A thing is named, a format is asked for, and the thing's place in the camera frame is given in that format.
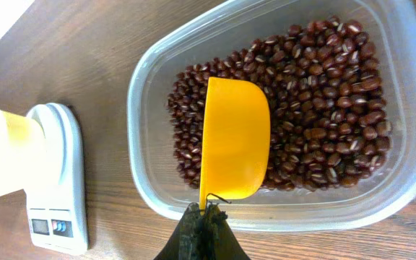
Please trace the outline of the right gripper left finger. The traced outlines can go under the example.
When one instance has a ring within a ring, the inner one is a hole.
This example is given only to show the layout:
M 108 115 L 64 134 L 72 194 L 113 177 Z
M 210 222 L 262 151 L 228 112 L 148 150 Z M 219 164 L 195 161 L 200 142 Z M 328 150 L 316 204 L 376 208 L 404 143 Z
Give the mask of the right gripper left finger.
M 202 259 L 200 249 L 202 215 L 197 203 L 190 203 L 155 260 Z

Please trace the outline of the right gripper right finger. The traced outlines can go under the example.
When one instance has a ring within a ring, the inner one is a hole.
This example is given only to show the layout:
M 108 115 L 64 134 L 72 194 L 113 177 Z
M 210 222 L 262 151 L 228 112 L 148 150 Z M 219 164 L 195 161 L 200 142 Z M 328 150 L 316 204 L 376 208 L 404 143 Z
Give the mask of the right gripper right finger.
M 202 217 L 203 259 L 250 260 L 227 223 L 228 215 L 217 204 L 208 204 Z

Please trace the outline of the yellow plastic measuring scoop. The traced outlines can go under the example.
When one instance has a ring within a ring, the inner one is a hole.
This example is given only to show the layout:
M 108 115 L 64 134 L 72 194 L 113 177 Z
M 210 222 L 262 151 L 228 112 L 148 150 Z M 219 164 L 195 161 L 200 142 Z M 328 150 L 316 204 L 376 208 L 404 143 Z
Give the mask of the yellow plastic measuring scoop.
M 245 199 L 263 183 L 271 119 L 254 83 L 210 77 L 204 107 L 199 208 L 208 199 Z

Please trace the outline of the white digital kitchen scale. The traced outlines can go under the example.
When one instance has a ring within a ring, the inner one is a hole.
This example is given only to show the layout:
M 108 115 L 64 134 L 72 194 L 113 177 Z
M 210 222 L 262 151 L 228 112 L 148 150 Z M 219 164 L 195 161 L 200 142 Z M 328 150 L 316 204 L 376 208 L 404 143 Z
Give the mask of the white digital kitchen scale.
M 74 256 L 88 249 L 82 134 L 74 114 L 59 103 L 36 105 L 27 117 L 43 128 L 48 169 L 25 189 L 31 241 Z

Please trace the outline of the pale yellow plastic bowl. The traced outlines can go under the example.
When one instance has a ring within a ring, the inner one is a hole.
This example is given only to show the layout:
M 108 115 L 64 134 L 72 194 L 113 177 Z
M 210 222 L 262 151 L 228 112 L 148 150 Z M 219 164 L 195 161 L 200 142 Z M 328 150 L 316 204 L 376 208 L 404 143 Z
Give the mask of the pale yellow plastic bowl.
M 46 161 L 40 124 L 0 110 L 0 196 L 38 185 Z

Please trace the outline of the red beans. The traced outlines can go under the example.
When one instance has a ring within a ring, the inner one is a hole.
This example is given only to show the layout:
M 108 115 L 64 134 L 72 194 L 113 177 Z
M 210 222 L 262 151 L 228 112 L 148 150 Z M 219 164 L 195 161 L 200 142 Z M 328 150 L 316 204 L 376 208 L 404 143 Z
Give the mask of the red beans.
M 208 80 L 221 77 L 252 82 L 268 100 L 272 133 L 263 189 L 350 188 L 370 178 L 391 147 L 378 65 L 363 25 L 333 16 L 188 66 L 166 104 L 179 176 L 199 187 Z

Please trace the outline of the clear plastic container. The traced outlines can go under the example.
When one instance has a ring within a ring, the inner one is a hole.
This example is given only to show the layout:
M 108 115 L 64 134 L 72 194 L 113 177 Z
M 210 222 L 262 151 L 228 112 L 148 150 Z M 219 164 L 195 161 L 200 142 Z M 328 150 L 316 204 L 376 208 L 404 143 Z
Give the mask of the clear plastic container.
M 370 225 L 416 197 L 416 11 L 411 1 L 226 1 L 179 27 L 140 59 L 129 85 L 129 155 L 137 190 L 158 214 L 179 220 L 198 200 L 179 177 L 165 107 L 177 73 L 224 58 L 257 38 L 337 15 L 359 21 L 376 44 L 393 127 L 382 168 L 353 188 L 290 192 L 261 189 L 223 204 L 236 230 L 311 232 Z

